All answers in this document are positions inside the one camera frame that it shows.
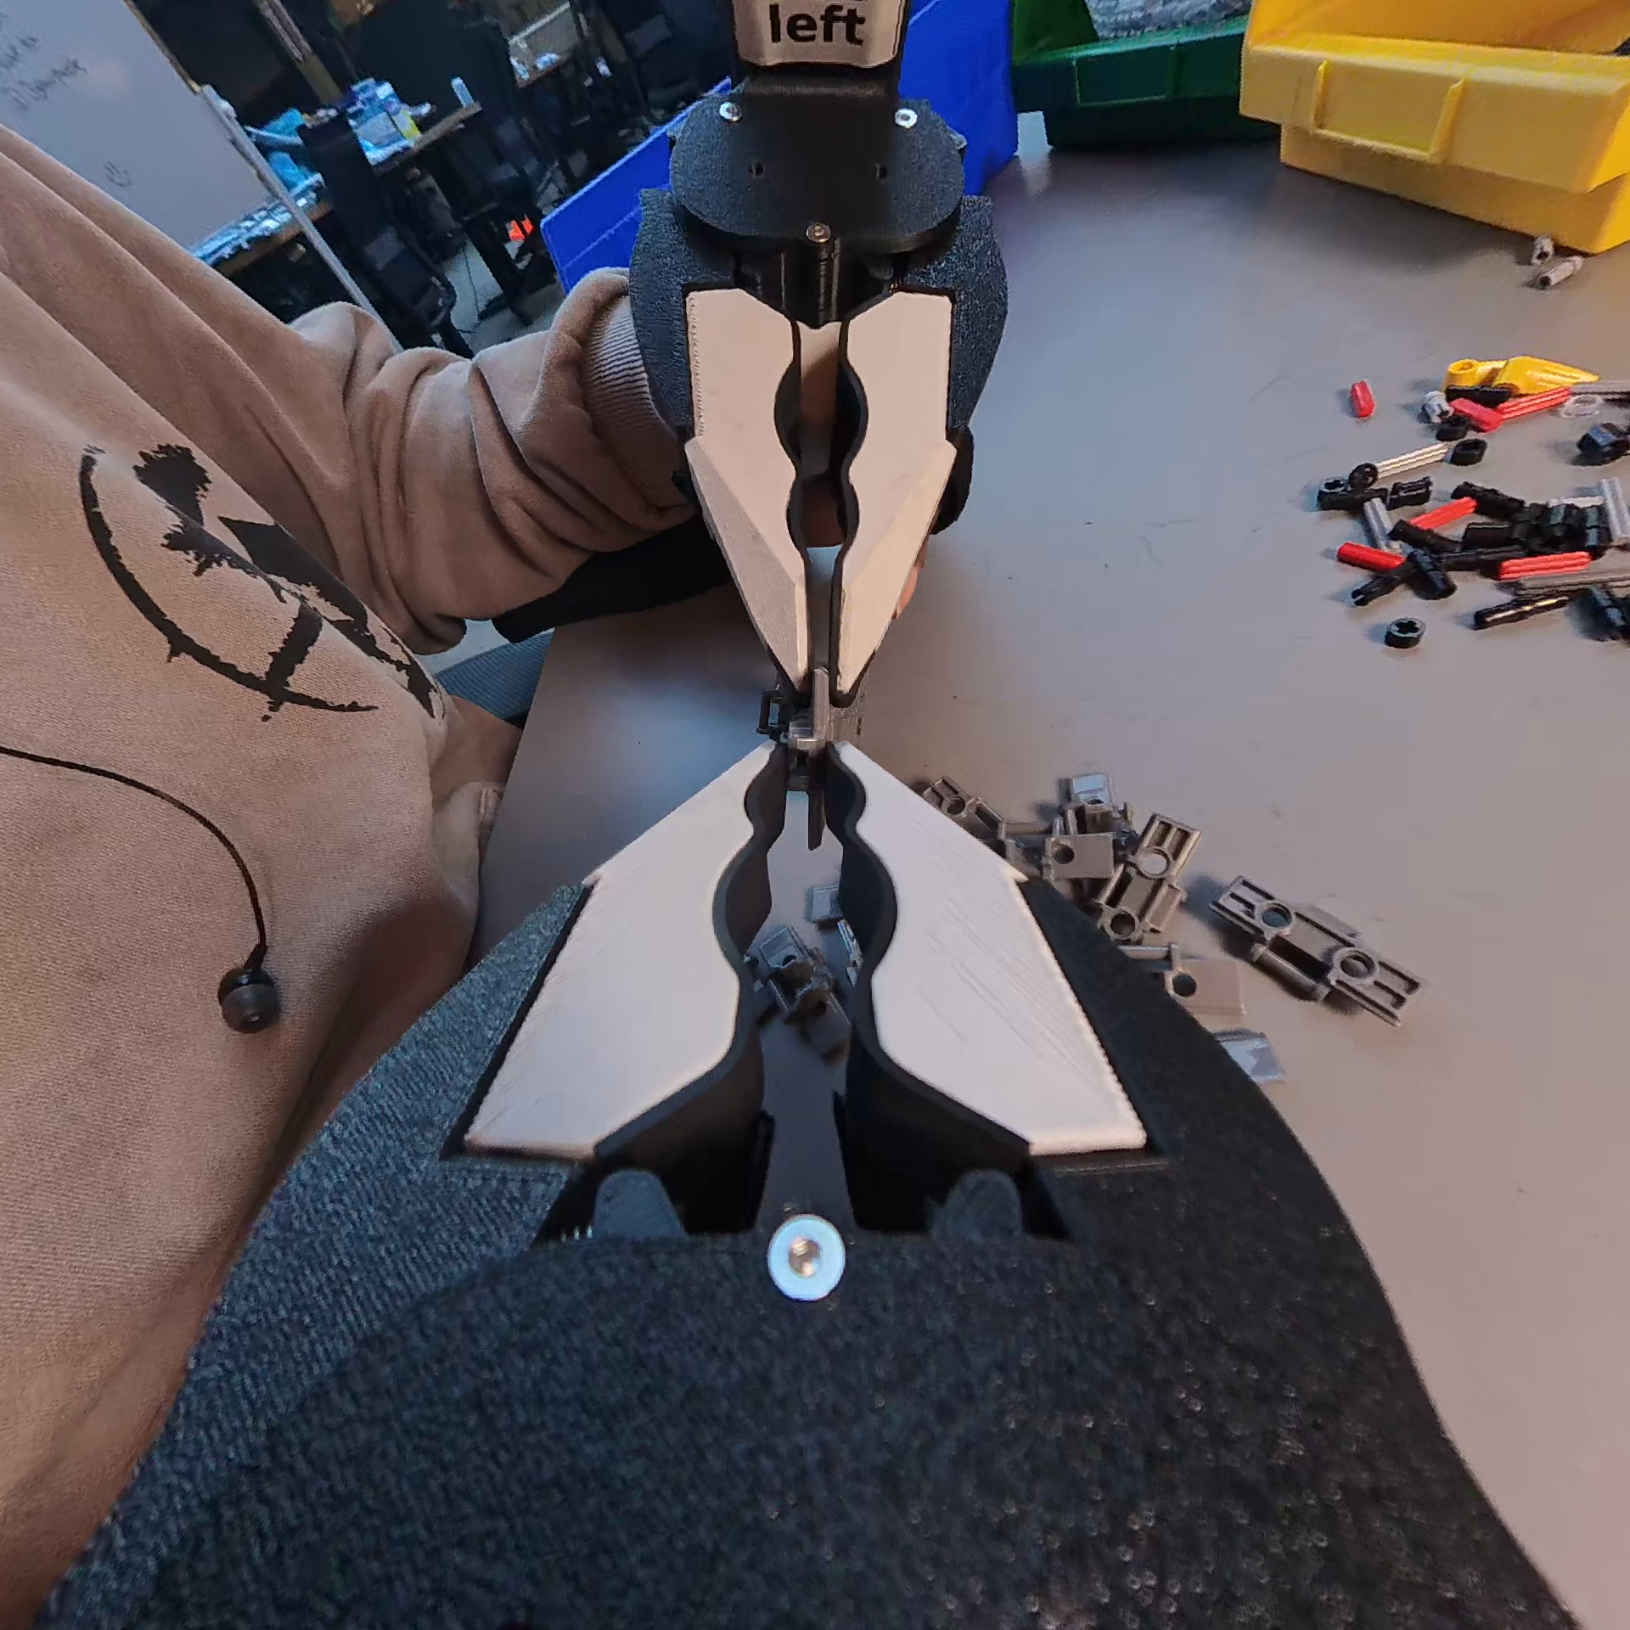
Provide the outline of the grey desk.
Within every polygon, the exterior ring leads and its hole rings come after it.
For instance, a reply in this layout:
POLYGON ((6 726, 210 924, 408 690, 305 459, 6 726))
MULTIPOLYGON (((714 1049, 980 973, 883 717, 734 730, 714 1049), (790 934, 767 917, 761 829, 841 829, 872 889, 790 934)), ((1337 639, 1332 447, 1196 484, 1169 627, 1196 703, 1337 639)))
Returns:
POLYGON ((1399 1563, 1361 1605, 1324 1421, 1409 1404, 1446 1431, 1584 1627, 1627 1627, 1627 647, 1580 618, 1473 631, 1339 595, 1312 484, 1407 435, 1403 391, 1508 340, 1621 364, 1625 265, 1520 288, 1465 222, 1295 175, 1262 150, 1044 158, 992 193, 1009 321, 961 523, 870 682, 864 746, 1023 810, 1106 769, 1202 829, 1196 897, 1238 872, 1312 899, 1425 990, 1394 1029, 1240 973, 1289 1084, 1254 1087, 1151 998, 1203 1132, 1256 1111, 1306 1151, 1403 1332, 1252 1318, 1217 1359, 1178 1320, 1269 1221, 1260 1138, 1157 1227, 1128 1196, 1085 1248, 864 1237, 796 1307, 726 1243, 623 1250, 614 1314, 569 1314, 540 1248, 503 1281, 501 1495, 612 1625, 1495 1625, 1399 1563))

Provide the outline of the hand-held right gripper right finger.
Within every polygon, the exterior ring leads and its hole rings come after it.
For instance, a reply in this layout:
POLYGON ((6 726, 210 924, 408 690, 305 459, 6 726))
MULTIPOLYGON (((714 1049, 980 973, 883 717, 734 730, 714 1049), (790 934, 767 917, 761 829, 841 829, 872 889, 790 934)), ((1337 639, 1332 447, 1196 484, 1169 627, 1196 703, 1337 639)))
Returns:
POLYGON ((1056 1186, 1143 1175, 1149 1132, 1081 1000, 1075 919, 856 746, 827 756, 839 901, 860 963, 835 1107, 862 1231, 918 1235, 998 1175, 1019 1231, 1062 1237, 1056 1186))

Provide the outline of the heap of track links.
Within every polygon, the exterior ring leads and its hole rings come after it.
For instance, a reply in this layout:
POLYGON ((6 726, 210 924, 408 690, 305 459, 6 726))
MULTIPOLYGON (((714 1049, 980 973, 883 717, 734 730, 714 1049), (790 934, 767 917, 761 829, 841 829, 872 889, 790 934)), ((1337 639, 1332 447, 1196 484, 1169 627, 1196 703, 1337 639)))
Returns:
MULTIPOLYGON (((1087 917, 1161 990, 1209 1029, 1229 1058, 1260 1087, 1287 1074, 1262 1031, 1250 1029, 1240 967, 1186 950, 1176 917, 1188 893, 1184 872, 1198 833, 1153 818, 1138 827, 1114 796, 1110 777, 1091 771, 1066 781, 1066 798, 1039 822, 1009 822, 984 798, 949 779, 920 787, 920 796, 955 827, 988 847, 1027 882, 1046 884, 1087 917)), ((747 977, 759 1027, 780 1025, 827 1066, 850 1047, 850 998, 864 955, 841 905, 843 856, 825 839, 812 862, 796 862, 792 884, 804 889, 779 907, 747 953, 747 977)))

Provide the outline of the whiteboard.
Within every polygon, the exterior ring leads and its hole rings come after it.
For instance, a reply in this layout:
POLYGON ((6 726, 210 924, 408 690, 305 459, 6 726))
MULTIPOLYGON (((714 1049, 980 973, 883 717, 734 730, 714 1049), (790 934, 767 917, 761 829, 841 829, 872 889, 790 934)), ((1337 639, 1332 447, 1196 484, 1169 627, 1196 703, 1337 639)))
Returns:
POLYGON ((4 3, 2 121, 198 259, 280 206, 348 300, 377 317, 231 107, 175 69, 132 7, 4 3))

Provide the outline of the cluttered work table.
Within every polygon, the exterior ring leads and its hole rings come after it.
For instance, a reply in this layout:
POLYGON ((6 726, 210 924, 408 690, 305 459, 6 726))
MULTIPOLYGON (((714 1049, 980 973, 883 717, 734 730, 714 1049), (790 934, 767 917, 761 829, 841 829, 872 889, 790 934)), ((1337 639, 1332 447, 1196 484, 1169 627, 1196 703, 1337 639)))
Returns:
MULTIPOLYGON (((350 125, 359 150, 379 177, 429 162, 431 154, 456 135, 472 131, 484 106, 476 100, 456 102, 453 111, 429 119, 431 106, 406 106, 387 96, 383 82, 361 82, 361 107, 344 109, 342 123, 350 125)), ((321 175, 309 162, 299 133, 255 133, 239 121, 235 109, 214 88, 204 98, 218 115, 231 150, 251 166, 251 173, 266 193, 266 203, 249 206, 222 228, 206 232, 191 245, 191 255, 222 274, 245 272, 270 255, 305 243, 319 249, 319 224, 330 214, 332 203, 321 175)))

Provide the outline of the person's left forearm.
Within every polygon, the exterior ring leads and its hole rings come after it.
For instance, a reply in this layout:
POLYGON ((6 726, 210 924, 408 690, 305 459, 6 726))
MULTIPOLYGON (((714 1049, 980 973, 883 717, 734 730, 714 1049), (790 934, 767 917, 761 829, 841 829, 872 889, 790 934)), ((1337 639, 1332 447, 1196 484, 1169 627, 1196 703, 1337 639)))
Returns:
POLYGON ((348 587, 416 653, 695 515, 652 509, 602 428, 625 300, 625 272, 592 272, 546 333, 472 360, 396 352, 352 305, 293 327, 299 377, 323 383, 332 420, 315 449, 346 447, 323 532, 348 587))

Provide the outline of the black office chair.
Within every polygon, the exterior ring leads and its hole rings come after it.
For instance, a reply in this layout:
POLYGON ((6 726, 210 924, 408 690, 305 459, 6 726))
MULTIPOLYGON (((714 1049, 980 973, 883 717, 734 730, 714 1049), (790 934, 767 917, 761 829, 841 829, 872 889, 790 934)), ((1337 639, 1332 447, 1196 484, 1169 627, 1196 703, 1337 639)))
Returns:
POLYGON ((472 360, 474 352, 454 323, 453 284, 406 228, 350 121, 332 111, 309 119, 299 144, 352 245, 359 282, 377 298, 390 334, 408 348, 437 346, 472 360))

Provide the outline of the person's left hand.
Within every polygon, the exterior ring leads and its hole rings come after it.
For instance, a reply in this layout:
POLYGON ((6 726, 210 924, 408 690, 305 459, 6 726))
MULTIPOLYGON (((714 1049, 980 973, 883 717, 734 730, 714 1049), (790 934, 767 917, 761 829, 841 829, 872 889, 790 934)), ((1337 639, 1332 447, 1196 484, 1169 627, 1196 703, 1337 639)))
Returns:
POLYGON ((602 410, 602 428, 608 432, 619 464, 629 482, 652 509, 680 515, 691 511, 683 488, 685 459, 676 432, 662 420, 643 364, 633 305, 621 301, 616 311, 617 323, 608 329, 610 406, 602 410))

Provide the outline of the yellow plastic bin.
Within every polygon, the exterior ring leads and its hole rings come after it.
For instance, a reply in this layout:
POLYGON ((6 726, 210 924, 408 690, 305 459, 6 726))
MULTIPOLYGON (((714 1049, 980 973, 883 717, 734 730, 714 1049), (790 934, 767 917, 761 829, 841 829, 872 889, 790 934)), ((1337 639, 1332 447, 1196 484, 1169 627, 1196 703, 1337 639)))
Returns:
POLYGON ((1293 170, 1586 253, 1628 239, 1627 3, 1256 3, 1244 117, 1293 170))

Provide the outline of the grey chair seat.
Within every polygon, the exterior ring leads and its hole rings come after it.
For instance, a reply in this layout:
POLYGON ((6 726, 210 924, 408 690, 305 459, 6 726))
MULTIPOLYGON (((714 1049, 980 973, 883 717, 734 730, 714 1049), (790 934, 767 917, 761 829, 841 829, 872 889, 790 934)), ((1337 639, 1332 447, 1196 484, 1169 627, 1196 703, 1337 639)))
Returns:
POLYGON ((507 725, 522 726, 553 637, 553 631, 544 631, 520 643, 497 645, 443 668, 437 674, 439 684, 451 697, 470 701, 507 725))

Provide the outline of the blue plastic bin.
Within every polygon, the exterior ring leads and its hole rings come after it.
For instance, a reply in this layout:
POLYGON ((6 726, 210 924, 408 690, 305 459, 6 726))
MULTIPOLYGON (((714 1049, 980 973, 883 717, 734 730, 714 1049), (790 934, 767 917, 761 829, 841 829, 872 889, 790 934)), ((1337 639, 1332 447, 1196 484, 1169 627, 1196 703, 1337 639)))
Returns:
POLYGON ((965 140, 965 189, 982 195, 1017 156, 1011 3, 910 7, 901 92, 965 140))
POLYGON ((670 193, 670 158, 687 113, 658 127, 544 218, 544 245, 563 294, 592 272, 629 267, 645 218, 643 197, 670 193))

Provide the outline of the beige printed hoodie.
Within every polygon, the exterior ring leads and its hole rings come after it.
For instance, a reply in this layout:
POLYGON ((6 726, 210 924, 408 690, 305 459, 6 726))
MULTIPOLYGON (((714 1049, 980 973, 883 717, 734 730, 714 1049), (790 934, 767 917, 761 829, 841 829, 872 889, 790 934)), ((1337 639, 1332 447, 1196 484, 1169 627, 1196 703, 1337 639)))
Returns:
POLYGON ((458 979, 507 726, 323 532, 348 449, 293 329, 4 133, 4 1627, 160 1435, 266 1196, 458 979))

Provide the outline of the pile of small toy pins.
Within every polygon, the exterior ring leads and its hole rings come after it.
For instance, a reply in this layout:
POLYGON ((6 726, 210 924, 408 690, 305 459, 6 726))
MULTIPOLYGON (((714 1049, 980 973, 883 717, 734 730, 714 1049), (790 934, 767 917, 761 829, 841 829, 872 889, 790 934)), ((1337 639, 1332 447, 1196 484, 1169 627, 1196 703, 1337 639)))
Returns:
POLYGON ((1442 604, 1464 587, 1495 600, 1469 612, 1477 633, 1578 620, 1628 643, 1628 383, 1520 354, 1456 360, 1419 400, 1425 443, 1357 463, 1312 490, 1314 509, 1357 527, 1334 558, 1355 610, 1411 596, 1442 604), (1586 478, 1564 496, 1528 497, 1479 472, 1512 430, 1580 420, 1562 453, 1586 478))

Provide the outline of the green crate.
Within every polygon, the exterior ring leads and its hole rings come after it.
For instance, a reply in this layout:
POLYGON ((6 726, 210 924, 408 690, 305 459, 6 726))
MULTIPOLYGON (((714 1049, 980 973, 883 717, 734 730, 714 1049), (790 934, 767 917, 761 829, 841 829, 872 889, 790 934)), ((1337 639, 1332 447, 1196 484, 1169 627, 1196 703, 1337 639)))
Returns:
POLYGON ((1250 20, 1106 43, 1085 3, 1011 7, 1011 94, 1056 152, 1275 138, 1240 111, 1250 20))

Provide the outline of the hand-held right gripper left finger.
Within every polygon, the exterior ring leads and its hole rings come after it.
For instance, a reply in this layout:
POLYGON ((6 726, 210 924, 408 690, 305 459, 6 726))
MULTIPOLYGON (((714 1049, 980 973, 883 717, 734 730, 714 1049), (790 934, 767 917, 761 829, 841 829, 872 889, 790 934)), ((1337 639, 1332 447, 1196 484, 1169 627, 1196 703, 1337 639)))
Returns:
POLYGON ((584 880, 464 1126, 468 1155, 567 1169, 559 1231, 621 1171, 695 1233, 751 1225, 771 1126, 747 953, 786 796, 761 744, 584 880))

